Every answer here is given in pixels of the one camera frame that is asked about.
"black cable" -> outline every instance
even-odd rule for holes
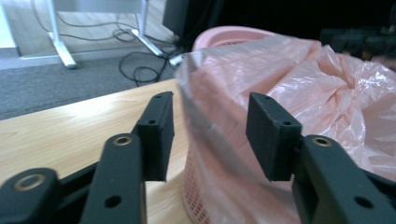
[[[42,20],[40,20],[40,17],[38,16],[37,8],[36,8],[36,6],[35,6],[35,0],[31,0],[31,5],[32,5],[33,12],[34,12],[34,14],[35,14],[35,19],[37,20],[39,26],[40,26],[43,30],[45,30],[46,32],[49,32],[50,30],[47,29],[47,28],[44,26]],[[69,26],[73,26],[73,27],[87,28],[87,27],[98,27],[98,26],[105,26],[105,25],[115,24],[115,25],[117,25],[117,28],[118,28],[117,30],[114,30],[114,31],[112,32],[112,36],[111,36],[111,37],[105,37],[105,38],[99,38],[99,39],[89,39],[89,38],[84,38],[84,37],[80,37],[80,36],[66,35],[66,34],[61,34],[61,36],[68,36],[68,37],[73,37],[73,38],[82,39],[82,40],[87,40],[87,41],[102,41],[102,40],[109,40],[109,39],[113,39],[113,38],[116,38],[116,39],[118,39],[118,40],[121,41],[121,42],[131,42],[131,41],[134,41],[134,40],[135,40],[135,36],[131,33],[131,30],[130,30],[130,29],[135,29],[135,27],[133,27],[132,25],[129,25],[129,24],[120,22],[120,14],[117,14],[116,21],[112,21],[112,22],[103,22],[103,23],[97,23],[97,24],[89,24],[89,25],[77,25],[77,24],[72,24],[72,23],[69,23],[69,22],[65,21],[65,20],[59,15],[59,13],[58,13],[57,15],[58,15],[58,18],[59,18],[64,24],[69,25]],[[130,28],[130,29],[122,29],[122,28],[120,27],[121,25],[127,26],[127,27]],[[121,35],[128,35],[128,36],[131,36],[132,39],[122,39],[122,38],[120,38]],[[176,45],[175,43],[173,43],[173,42],[168,42],[168,41],[160,40],[160,39],[154,38],[153,36],[150,36],[150,35],[146,35],[146,37],[149,38],[149,39],[151,39],[151,40],[153,40],[153,41],[156,41],[156,42],[158,42],[158,43],[161,43],[161,44],[171,45],[171,46],[173,46],[173,47],[176,47],[176,49],[173,50],[173,51],[168,52],[168,51],[166,51],[166,50],[163,49],[163,48],[165,48],[166,46],[162,47],[162,48],[161,48],[161,51],[164,52],[164,56],[156,56],[156,55],[153,55],[152,53],[143,53],[143,52],[131,52],[131,53],[128,53],[127,55],[123,56],[123,57],[121,58],[120,62],[119,62],[119,70],[120,70],[121,74],[122,74],[124,77],[126,77],[126,78],[129,79],[129,80],[134,81],[134,83],[136,84],[137,87],[141,86],[140,83],[158,82],[158,81],[160,80],[160,78],[161,78],[161,75],[163,74],[163,71],[164,71],[165,68],[166,68],[166,65],[167,65],[168,62],[169,62],[169,59],[172,58],[173,56],[176,56],[176,55],[178,55],[178,54],[180,54],[181,52],[184,51],[183,48],[178,48],[177,45]],[[162,60],[162,61],[163,61],[163,65],[162,65],[160,71],[156,71],[155,69],[153,69],[153,68],[151,68],[151,67],[147,67],[147,66],[139,66],[139,67],[136,67],[136,69],[132,72],[132,75],[131,75],[131,76],[128,76],[127,72],[123,69],[123,64],[124,64],[124,62],[125,62],[126,59],[128,59],[129,57],[132,57],[132,56],[134,56],[134,55],[138,55],[139,57],[141,57],[142,55],[150,55],[150,56],[153,56],[153,57],[155,57],[155,59],[157,59],[157,60],[158,60],[158,59]],[[138,78],[138,77],[137,77],[137,74],[138,74],[139,71],[142,71],[142,70],[149,70],[149,71],[151,71],[152,73],[154,73],[155,76],[154,76],[153,78],[149,78],[149,79],[141,79],[141,78]]]
[[[31,0],[30,3],[31,3],[31,6],[32,6],[33,13],[35,14],[35,19],[36,19],[37,22],[38,22],[38,25],[39,25],[43,30],[45,30],[46,32],[50,32],[50,30],[47,29],[47,28],[44,26],[42,20],[41,20],[40,17],[38,16],[37,8],[36,8],[36,6],[35,6],[35,0]],[[116,38],[115,36],[110,36],[110,37],[104,37],[104,38],[98,38],[98,39],[89,39],[89,38],[84,38],[84,37],[76,36],[76,35],[66,35],[66,34],[59,34],[59,35],[61,35],[61,36],[66,36],[66,37],[73,37],[73,38],[76,38],[76,39],[81,39],[81,40],[86,40],[86,41],[104,41],[104,40],[110,40],[110,39]]]
[[[158,82],[160,80],[160,78],[161,78],[161,75],[163,74],[163,71],[166,68],[166,65],[169,62],[169,59],[172,58],[173,56],[178,55],[179,53],[181,53],[182,50],[183,49],[176,48],[175,50],[173,50],[173,51],[171,51],[169,53],[165,52],[164,56],[156,56],[156,55],[154,55],[152,53],[131,52],[131,53],[128,53],[128,54],[126,54],[125,56],[123,56],[121,58],[121,60],[119,62],[119,71],[124,77],[126,77],[127,79],[133,81],[136,84],[137,87],[141,86],[140,83]],[[142,55],[153,56],[157,60],[158,59],[162,60],[163,61],[163,66],[161,67],[160,71],[158,71],[158,72],[155,69],[151,68],[151,67],[139,66],[132,72],[131,75],[128,75],[128,73],[123,69],[123,64],[124,64],[126,59],[128,59],[128,58],[130,58],[131,56],[134,56],[134,55],[138,55],[139,57],[141,57]],[[139,71],[145,70],[145,69],[153,72],[154,73],[154,77],[150,78],[150,79],[140,79],[140,78],[138,78],[137,77],[137,73]]]

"plastic bag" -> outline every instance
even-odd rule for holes
[[[359,167],[396,181],[396,74],[379,63],[275,35],[187,54],[176,75],[190,138],[185,205],[195,223],[300,222],[291,183],[270,183],[246,138],[251,91],[276,99],[303,135],[333,138]]]

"gray carpet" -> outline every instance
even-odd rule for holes
[[[120,60],[121,57],[79,62],[74,70],[66,69],[61,63],[0,70],[0,119],[136,88],[133,81],[120,73]],[[123,70],[132,77],[133,71],[141,66],[159,72],[163,59],[132,55],[124,61]],[[154,76],[149,70],[137,72],[140,79]],[[167,64],[160,80],[173,77],[174,69]]]

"wooden table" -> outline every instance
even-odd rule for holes
[[[0,184],[30,168],[50,167],[63,178],[98,161],[107,138],[129,133],[163,91],[174,93],[176,134],[168,181],[147,183],[148,223],[191,223],[182,203],[188,139],[175,80],[0,121]]]

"metal stand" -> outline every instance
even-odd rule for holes
[[[52,32],[49,32],[49,37],[52,40],[53,46],[56,48],[59,56],[64,62],[67,68],[76,68],[77,64],[73,60],[69,50],[62,41],[59,35],[58,22],[56,17],[56,11],[59,9],[61,11],[90,11],[90,12],[124,12],[131,13],[134,12],[134,8],[140,7],[140,20],[138,24],[138,29],[133,29],[131,32],[134,34],[149,50],[151,50],[155,55],[162,56],[163,52],[158,49],[151,41],[145,36],[146,30],[146,20],[149,10],[149,0],[137,1],[126,1],[117,0],[109,4],[106,0],[99,1],[89,1],[89,0],[69,0],[69,1],[59,1],[59,0],[47,0],[49,7],[49,19],[51,23]]]
[[[149,5],[149,0],[142,0],[142,10],[140,14],[140,20],[139,20],[139,29],[132,29],[132,34],[134,34],[140,42],[142,42],[146,47],[148,47],[149,50],[151,50],[155,55],[157,56],[163,56],[163,52],[158,49],[154,44],[149,41],[149,39],[145,36],[145,31],[146,31],[146,19],[148,15],[148,5]]]
[[[53,0],[47,0],[47,4],[49,7],[50,25],[52,28],[52,33],[49,32],[49,37],[52,40],[52,44],[58,52],[59,56],[61,57],[62,62],[64,62],[64,66],[70,69],[76,68],[76,62],[73,60],[72,56],[69,53],[69,50],[59,36],[58,22],[56,19],[56,11],[55,6],[53,5]]]

